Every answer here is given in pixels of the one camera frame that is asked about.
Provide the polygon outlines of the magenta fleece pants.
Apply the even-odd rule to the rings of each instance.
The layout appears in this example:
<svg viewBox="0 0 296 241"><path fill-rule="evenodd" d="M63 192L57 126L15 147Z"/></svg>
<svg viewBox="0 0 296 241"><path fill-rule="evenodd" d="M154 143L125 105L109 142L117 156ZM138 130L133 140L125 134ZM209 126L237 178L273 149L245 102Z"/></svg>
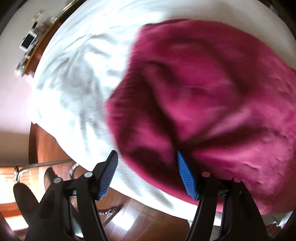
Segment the magenta fleece pants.
<svg viewBox="0 0 296 241"><path fill-rule="evenodd" d="M123 160L156 188L193 203L177 165L242 179L262 214L295 208L295 70L229 25L145 25L106 120Z"/></svg>

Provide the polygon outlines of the white bed duvet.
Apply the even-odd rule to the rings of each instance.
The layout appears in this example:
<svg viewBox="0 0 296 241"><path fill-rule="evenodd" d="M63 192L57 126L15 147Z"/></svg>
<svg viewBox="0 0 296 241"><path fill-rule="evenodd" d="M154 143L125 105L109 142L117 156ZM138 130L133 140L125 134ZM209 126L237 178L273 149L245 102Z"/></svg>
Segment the white bed duvet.
<svg viewBox="0 0 296 241"><path fill-rule="evenodd" d="M33 121L87 170L116 150L113 189L191 220L197 201L171 196L138 176L123 160L106 120L106 103L125 76L138 32L169 20L229 25L262 41L295 70L292 33L259 1L87 1L59 28L41 58L34 75Z"/></svg>

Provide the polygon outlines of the wooden side desk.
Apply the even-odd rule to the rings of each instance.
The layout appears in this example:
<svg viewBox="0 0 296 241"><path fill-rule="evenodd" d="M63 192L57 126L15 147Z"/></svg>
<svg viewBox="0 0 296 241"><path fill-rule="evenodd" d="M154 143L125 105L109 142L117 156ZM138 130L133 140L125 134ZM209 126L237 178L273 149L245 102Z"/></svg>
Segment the wooden side desk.
<svg viewBox="0 0 296 241"><path fill-rule="evenodd" d="M20 49L25 54L15 69L17 76L34 76L50 40L62 24L84 3L85 1L66 1L56 16L47 15L43 9L33 16L33 27L20 44Z"/></svg>

